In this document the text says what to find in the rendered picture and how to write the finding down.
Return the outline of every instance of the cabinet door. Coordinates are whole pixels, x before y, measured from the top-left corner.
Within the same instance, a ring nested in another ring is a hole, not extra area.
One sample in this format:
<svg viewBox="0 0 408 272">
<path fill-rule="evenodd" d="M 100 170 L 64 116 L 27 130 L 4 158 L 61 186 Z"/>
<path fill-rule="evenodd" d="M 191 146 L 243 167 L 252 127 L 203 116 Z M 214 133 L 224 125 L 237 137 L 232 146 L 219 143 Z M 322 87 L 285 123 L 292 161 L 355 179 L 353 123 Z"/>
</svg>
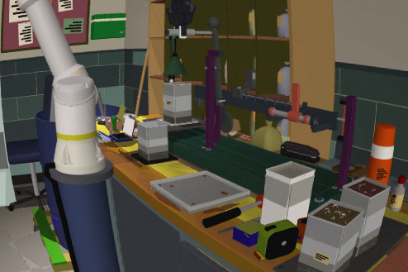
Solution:
<svg viewBox="0 0 408 272">
<path fill-rule="evenodd" d="M 229 272 L 187 241 L 180 242 L 180 272 Z"/>
<path fill-rule="evenodd" d="M 111 181 L 126 272 L 179 272 L 180 237 L 117 179 Z"/>
</svg>

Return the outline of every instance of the tiled wall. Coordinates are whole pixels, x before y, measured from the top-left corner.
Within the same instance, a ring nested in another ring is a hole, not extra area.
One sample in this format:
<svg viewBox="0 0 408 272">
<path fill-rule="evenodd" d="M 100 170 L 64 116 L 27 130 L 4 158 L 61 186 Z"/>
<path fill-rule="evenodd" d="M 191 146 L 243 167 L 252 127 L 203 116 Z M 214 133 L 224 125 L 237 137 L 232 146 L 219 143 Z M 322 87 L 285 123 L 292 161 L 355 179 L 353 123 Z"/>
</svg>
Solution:
<svg viewBox="0 0 408 272">
<path fill-rule="evenodd" d="M 352 164 L 368 166 L 378 123 L 396 127 L 394 159 L 391 175 L 408 177 L 408 72 L 355 64 L 336 63 L 334 111 L 342 117 L 340 97 L 357 97 Z M 335 158 L 341 156 L 342 143 L 337 141 L 339 130 L 333 132 Z"/>
<path fill-rule="evenodd" d="M 107 104 L 134 112 L 146 50 L 109 50 L 76 53 Z M 35 115 L 43 109 L 45 76 L 51 74 L 44 56 L 0 61 L 2 113 L 6 141 L 37 138 Z M 140 115 L 149 113 L 148 73 L 140 100 Z M 12 175 L 29 174 L 28 165 L 11 165 Z"/>
</svg>

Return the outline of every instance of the shelving unit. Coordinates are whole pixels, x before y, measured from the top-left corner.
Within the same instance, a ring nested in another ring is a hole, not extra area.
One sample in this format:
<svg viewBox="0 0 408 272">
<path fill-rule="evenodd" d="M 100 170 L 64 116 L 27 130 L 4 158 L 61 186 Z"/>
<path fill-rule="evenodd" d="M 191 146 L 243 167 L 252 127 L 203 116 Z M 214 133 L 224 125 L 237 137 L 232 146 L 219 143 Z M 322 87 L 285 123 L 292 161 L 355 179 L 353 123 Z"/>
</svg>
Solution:
<svg viewBox="0 0 408 272">
<path fill-rule="evenodd" d="M 221 26 L 220 50 L 222 83 L 228 89 L 245 86 L 245 70 L 252 69 L 256 57 L 257 88 L 250 93 L 290 102 L 290 97 L 277 95 L 278 71 L 291 62 L 291 83 L 301 85 L 301 102 L 311 107 L 334 109 L 334 24 L 331 0 L 191 0 L 196 6 L 189 28 L 209 31 L 208 18 L 218 17 Z M 163 111 L 163 81 L 155 78 L 170 61 L 170 42 L 164 36 L 173 28 L 167 18 L 170 0 L 150 0 L 149 18 L 149 112 Z M 255 10 L 256 36 L 249 35 L 249 12 Z M 278 37 L 277 16 L 289 11 L 290 39 Z M 183 81 L 205 85 L 205 58 L 211 50 L 210 36 L 193 36 L 177 40 L 177 52 L 188 74 Z M 228 60 L 227 80 L 224 67 Z M 193 116 L 202 117 L 201 107 L 192 106 Z M 240 120 L 241 131 L 249 134 L 251 113 L 227 107 L 233 118 Z M 257 114 L 256 128 L 264 126 L 266 114 Z M 290 124 L 291 141 L 313 146 L 322 158 L 329 158 L 331 131 L 311 133 L 309 126 Z"/>
</svg>

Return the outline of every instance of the green first aid kit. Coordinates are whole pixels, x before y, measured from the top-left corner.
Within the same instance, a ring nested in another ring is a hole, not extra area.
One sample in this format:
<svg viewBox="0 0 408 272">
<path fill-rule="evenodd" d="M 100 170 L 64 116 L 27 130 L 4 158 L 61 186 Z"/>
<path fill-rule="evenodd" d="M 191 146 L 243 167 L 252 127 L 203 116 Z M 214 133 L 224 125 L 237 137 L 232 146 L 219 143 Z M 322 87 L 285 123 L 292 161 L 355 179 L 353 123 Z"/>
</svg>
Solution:
<svg viewBox="0 0 408 272">
<path fill-rule="evenodd" d="M 259 231 L 256 250 L 267 260 L 291 254 L 298 235 L 299 228 L 289 220 L 266 224 Z"/>
<path fill-rule="evenodd" d="M 91 18 L 91 40 L 125 37 L 126 14 L 97 14 Z"/>
</svg>

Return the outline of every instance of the wooden stick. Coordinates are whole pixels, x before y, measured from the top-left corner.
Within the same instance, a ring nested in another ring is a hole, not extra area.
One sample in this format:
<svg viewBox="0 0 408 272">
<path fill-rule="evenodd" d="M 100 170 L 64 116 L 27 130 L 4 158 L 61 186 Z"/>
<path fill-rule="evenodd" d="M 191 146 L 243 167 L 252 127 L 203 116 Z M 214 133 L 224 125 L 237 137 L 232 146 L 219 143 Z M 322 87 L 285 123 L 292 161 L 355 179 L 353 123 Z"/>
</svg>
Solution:
<svg viewBox="0 0 408 272">
<path fill-rule="evenodd" d="M 145 75 L 146 75 L 146 68 L 147 68 L 148 60 L 149 60 L 149 45 L 147 46 L 147 51 L 146 51 L 146 56 L 145 56 L 145 63 L 143 64 L 142 77 L 140 79 L 139 94 L 137 95 L 135 116 L 139 116 L 138 112 L 139 112 L 139 106 L 140 106 L 140 97 L 142 95 L 143 83 L 145 81 Z"/>
</svg>

